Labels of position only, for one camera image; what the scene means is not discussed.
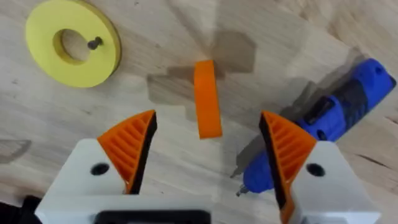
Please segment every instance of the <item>yellow ring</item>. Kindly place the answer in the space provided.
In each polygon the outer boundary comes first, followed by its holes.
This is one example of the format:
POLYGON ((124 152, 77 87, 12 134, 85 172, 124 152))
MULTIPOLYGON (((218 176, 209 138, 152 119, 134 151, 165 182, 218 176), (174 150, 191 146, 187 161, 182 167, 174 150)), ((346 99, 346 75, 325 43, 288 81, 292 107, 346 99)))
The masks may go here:
POLYGON ((26 41, 39 66, 69 86, 98 85, 119 65, 118 33, 104 14, 83 1, 50 0, 38 5, 26 22, 26 41), (76 60, 63 48, 61 36, 65 29, 78 32, 87 42, 100 37, 103 44, 91 50, 87 60, 76 60))

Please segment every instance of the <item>blue handle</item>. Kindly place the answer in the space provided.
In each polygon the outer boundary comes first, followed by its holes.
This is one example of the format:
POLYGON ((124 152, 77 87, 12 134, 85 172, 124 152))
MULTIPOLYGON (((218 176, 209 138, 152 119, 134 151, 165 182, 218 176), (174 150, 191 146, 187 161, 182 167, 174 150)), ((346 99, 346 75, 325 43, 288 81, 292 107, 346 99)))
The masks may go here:
MULTIPOLYGON (((395 87, 396 81, 372 58, 360 63, 350 81, 320 98, 296 123, 317 140, 336 141, 395 87)), ((261 152, 243 175, 246 188, 261 193, 273 188, 267 153, 261 152)))

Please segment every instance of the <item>wooden surface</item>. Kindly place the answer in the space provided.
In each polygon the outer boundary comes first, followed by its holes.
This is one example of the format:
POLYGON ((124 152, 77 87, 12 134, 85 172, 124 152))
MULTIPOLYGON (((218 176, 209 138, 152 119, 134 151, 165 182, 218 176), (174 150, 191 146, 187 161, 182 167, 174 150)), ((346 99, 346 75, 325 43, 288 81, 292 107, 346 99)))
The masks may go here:
MULTIPOLYGON (((0 139, 32 141, 0 165, 8 202, 43 195, 79 139, 155 109, 143 194, 209 195, 215 223, 278 223, 273 192, 236 198, 241 177, 229 178, 259 134, 260 110, 298 116, 361 57, 398 78, 396 0, 91 0, 116 26, 123 58, 102 85, 70 88, 41 71, 26 47, 25 20, 39 2, 0 0, 0 139), (192 67, 208 58, 218 64, 224 135, 200 141, 192 67)), ((396 223, 398 89, 338 145, 381 209, 380 223, 396 223)))

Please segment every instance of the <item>orange ring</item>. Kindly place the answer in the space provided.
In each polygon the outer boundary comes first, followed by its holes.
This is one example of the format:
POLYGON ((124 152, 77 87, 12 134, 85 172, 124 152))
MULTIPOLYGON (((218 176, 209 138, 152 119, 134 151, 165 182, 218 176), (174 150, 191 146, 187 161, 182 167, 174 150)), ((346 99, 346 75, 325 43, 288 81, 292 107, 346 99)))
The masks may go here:
POLYGON ((212 60, 197 62, 194 74, 195 103, 199 138, 216 138, 223 135, 218 107, 216 77, 212 60))

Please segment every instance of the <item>orange object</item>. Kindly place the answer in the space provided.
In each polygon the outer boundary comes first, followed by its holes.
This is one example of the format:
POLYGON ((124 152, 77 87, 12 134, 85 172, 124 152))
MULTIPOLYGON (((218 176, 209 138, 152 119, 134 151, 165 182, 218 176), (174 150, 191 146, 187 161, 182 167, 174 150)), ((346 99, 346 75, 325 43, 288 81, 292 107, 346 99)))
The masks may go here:
POLYGON ((216 77, 212 60, 196 63, 194 86, 200 139, 222 136, 216 77))
POLYGON ((288 223, 294 211, 290 186, 317 140, 291 121, 263 111, 261 133, 266 142, 275 196, 282 223, 288 223))
POLYGON ((127 194, 139 193, 156 129, 156 113, 150 110, 124 120, 97 139, 126 182, 127 194))

